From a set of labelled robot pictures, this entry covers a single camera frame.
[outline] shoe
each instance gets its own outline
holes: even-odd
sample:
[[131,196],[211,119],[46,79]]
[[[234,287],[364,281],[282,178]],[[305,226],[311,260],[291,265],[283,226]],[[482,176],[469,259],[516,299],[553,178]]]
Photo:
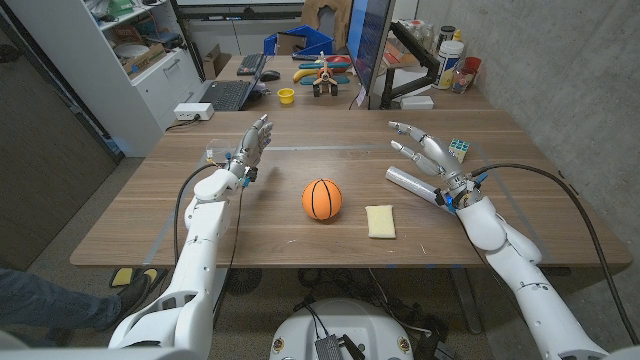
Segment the shoe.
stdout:
[[149,294],[149,287],[151,286],[151,277],[147,274],[142,274],[133,281],[122,291],[118,293],[120,297],[120,314],[111,321],[105,328],[109,329],[116,323],[119,323],[125,316],[129,315],[135,308],[137,308]]

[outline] orange ball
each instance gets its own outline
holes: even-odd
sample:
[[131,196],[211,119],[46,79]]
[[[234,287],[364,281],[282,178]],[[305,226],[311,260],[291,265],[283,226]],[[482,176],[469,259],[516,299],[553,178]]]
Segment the orange ball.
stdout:
[[302,192],[302,207],[307,215],[317,220],[326,220],[340,211],[342,192],[329,179],[316,179]]

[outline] person's leg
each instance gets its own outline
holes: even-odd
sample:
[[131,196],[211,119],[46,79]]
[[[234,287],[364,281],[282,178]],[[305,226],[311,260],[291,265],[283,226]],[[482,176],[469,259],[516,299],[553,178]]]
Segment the person's leg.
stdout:
[[33,274],[0,269],[0,325],[105,328],[120,312],[118,295],[99,298],[67,290]]

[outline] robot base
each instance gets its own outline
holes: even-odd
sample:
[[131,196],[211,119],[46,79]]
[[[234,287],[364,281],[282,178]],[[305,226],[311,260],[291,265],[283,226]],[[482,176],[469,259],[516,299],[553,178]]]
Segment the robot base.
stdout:
[[[412,349],[403,351],[402,345],[409,338],[402,326],[381,309],[353,299],[328,299],[310,305],[330,335],[347,335],[360,349],[366,359],[405,360],[413,359]],[[319,321],[318,334],[325,337]],[[280,351],[274,348],[276,341],[283,345]],[[316,330],[309,310],[302,308],[285,320],[276,331],[270,352],[270,360],[318,359],[314,343]],[[340,352],[344,360],[352,359],[346,348]]]

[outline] blue bin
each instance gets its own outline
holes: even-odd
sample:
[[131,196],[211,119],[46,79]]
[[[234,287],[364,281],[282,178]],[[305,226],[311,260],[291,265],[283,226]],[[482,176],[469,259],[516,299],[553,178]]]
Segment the blue bin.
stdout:
[[[285,31],[286,34],[304,35],[307,37],[307,47],[295,54],[300,55],[320,55],[323,51],[325,55],[333,54],[333,38],[319,32],[309,25],[302,25],[295,29]],[[264,54],[275,55],[276,35],[271,35],[264,39]]]

